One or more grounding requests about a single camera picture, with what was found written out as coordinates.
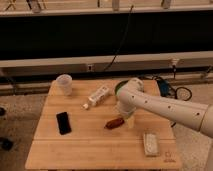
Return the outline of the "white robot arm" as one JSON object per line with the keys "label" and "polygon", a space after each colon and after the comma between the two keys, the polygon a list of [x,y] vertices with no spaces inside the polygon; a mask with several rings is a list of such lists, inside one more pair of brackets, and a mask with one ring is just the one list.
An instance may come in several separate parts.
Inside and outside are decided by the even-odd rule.
{"label": "white robot arm", "polygon": [[125,119],[129,119],[137,108],[142,108],[210,137],[212,145],[204,171],[213,171],[213,105],[149,95],[138,78],[120,82],[115,95],[117,109]]}

